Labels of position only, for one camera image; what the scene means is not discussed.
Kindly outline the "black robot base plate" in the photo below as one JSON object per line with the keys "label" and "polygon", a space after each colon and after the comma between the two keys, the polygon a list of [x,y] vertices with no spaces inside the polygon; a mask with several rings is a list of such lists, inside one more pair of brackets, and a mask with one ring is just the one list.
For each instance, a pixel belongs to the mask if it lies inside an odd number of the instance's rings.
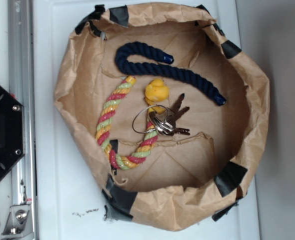
{"label": "black robot base plate", "polygon": [[0,181],[23,156],[23,105],[0,86]]}

